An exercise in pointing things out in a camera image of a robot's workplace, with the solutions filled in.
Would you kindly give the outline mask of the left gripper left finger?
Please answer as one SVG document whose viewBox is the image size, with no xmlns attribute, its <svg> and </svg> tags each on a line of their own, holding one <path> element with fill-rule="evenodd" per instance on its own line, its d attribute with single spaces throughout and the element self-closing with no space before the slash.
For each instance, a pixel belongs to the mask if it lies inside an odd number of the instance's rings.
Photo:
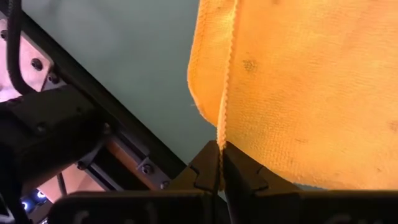
<svg viewBox="0 0 398 224">
<path fill-rule="evenodd" d="M 178 193 L 172 207 L 175 224 L 215 224 L 217 193 L 220 183 L 220 151 L 216 141 L 209 141 L 189 165 L 169 185 Z"/>
</svg>

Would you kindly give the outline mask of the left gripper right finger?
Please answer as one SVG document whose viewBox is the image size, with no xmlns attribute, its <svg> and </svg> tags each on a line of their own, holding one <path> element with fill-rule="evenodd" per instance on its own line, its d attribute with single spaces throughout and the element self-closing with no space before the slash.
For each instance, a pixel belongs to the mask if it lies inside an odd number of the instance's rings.
<svg viewBox="0 0 398 224">
<path fill-rule="evenodd" d="M 232 224 L 299 224 L 299 188 L 230 142 L 223 177 Z"/>
</svg>

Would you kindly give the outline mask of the yellow microfiber towel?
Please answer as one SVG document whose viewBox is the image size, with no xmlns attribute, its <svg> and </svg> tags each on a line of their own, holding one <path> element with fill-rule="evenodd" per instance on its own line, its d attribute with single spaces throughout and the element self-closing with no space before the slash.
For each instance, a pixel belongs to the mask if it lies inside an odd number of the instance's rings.
<svg viewBox="0 0 398 224">
<path fill-rule="evenodd" d="M 398 0 L 200 0 L 188 87 L 291 182 L 398 189 Z"/>
</svg>

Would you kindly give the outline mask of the metal mounting plate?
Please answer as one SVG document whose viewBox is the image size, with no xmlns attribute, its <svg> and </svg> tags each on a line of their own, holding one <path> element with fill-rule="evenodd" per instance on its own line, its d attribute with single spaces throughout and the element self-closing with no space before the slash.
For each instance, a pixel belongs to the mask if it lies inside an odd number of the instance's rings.
<svg viewBox="0 0 398 224">
<path fill-rule="evenodd" d="M 0 103 L 21 95 L 12 86 L 6 68 L 6 41 L 3 39 L 6 28 L 6 20 L 0 19 L 0 32 L 2 32 L 0 36 Z M 41 91 L 52 66 L 53 60 L 25 33 L 22 33 L 20 68 L 24 81 L 34 90 Z"/>
</svg>

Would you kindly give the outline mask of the black metal table frame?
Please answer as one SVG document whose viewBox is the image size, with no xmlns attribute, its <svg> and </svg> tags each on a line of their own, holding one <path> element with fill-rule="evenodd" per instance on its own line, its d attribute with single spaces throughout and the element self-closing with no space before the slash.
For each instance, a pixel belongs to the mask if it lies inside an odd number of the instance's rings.
<svg viewBox="0 0 398 224">
<path fill-rule="evenodd" d="M 16 98 L 70 86 L 96 108 L 103 121 L 104 139 L 88 155 L 70 165 L 86 171 L 108 190 L 164 189 L 178 176 L 184 163 L 23 12 L 19 0 L 0 0 L 0 19 L 7 22 L 3 37 L 6 68 L 12 86 L 21 94 Z M 53 60 L 41 91 L 34 90 L 22 77 L 22 33 Z"/>
</svg>

